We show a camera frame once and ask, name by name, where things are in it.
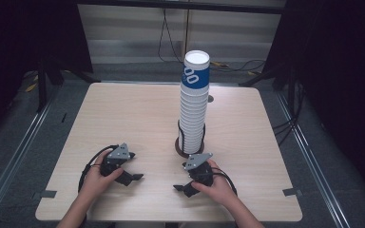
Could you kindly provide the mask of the grey tape strip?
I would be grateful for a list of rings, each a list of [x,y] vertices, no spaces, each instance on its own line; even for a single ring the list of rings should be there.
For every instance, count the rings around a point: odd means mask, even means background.
[[[289,197],[289,196],[301,197],[302,196],[302,192],[297,188],[283,189],[282,192],[285,197]]]

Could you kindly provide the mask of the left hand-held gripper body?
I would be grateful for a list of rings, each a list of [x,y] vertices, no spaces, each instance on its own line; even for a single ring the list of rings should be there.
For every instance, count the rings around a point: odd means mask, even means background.
[[[122,143],[112,147],[112,150],[106,154],[100,166],[102,176],[108,176],[116,169],[119,169],[125,162],[131,159],[127,145]]]

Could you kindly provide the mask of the person's left hand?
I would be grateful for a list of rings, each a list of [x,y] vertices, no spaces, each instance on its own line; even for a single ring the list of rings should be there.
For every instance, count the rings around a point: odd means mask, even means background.
[[[87,171],[84,184],[79,192],[83,198],[95,200],[124,172],[123,168],[118,168],[107,176],[101,174],[100,167],[108,153],[109,150],[103,152]]]

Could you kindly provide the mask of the black wire cup holder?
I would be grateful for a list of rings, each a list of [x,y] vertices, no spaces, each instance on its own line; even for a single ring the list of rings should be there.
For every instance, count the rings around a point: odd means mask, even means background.
[[[178,137],[174,142],[176,152],[184,158],[187,158],[189,155],[201,154],[204,150],[204,137],[205,137],[205,125],[202,128],[201,136],[199,137],[199,145],[195,146],[193,149],[188,149],[185,145],[185,132],[181,128],[181,125],[177,123],[178,126]]]

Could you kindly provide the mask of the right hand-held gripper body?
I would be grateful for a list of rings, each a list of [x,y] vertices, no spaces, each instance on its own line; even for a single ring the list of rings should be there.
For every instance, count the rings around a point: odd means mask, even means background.
[[[196,182],[206,186],[213,184],[213,171],[208,160],[213,156],[212,153],[189,155],[186,161],[185,171],[189,177]]]

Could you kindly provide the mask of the stack of white paper cups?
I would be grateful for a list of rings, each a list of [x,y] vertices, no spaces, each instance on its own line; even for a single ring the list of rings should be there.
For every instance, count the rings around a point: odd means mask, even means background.
[[[202,148],[208,91],[208,85],[190,88],[181,84],[179,147],[184,154],[195,154]]]

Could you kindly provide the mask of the person's right hand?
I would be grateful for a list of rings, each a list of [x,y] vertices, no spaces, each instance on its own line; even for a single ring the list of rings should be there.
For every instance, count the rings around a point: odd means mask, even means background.
[[[227,207],[233,200],[237,198],[237,196],[232,190],[226,177],[220,171],[218,165],[212,160],[208,160],[207,162],[212,167],[212,171],[214,173],[212,176],[213,184],[211,186],[206,186],[202,183],[194,181],[191,183],[191,186],[206,194],[213,201]]]

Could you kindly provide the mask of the black metal stand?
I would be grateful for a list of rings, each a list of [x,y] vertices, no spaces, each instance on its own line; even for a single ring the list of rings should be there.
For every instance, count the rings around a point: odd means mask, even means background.
[[[289,105],[295,103],[296,93],[296,69],[289,64],[278,64],[270,69],[264,70],[262,73],[257,73],[256,76],[247,82],[239,83],[239,86],[251,87],[262,80],[273,78],[272,88],[275,91],[282,91],[287,87],[287,99]]]
[[[100,83],[100,80],[94,79],[86,75],[82,70],[78,69],[65,61],[55,58],[51,55],[43,56],[38,61],[38,95],[39,104],[38,112],[41,112],[48,103],[47,95],[47,79],[55,86],[61,86],[64,82],[61,70],[68,70],[78,78],[84,80],[87,83]]]

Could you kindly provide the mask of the metal floor rail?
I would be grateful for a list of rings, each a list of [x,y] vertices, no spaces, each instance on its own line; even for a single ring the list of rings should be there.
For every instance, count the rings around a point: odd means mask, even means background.
[[[49,113],[52,103],[55,101],[55,99],[56,97],[52,96],[46,101],[44,105],[40,107],[39,111],[34,116],[25,136],[17,146],[16,150],[10,158],[8,165],[0,176],[0,203],[7,193],[14,176],[20,168],[24,157],[27,155],[31,144],[33,143],[34,138],[39,132],[39,129],[43,124],[47,114]]]
[[[317,162],[313,150],[308,143],[300,125],[294,122],[294,116],[289,112],[289,104],[281,92],[277,93],[280,107],[284,113],[285,118],[290,123],[290,128],[297,141],[298,147],[302,156],[309,166],[311,174],[316,182],[317,188],[327,206],[331,217],[336,225],[336,228],[351,228],[340,203],[337,200],[329,182],[327,181],[322,169]]]

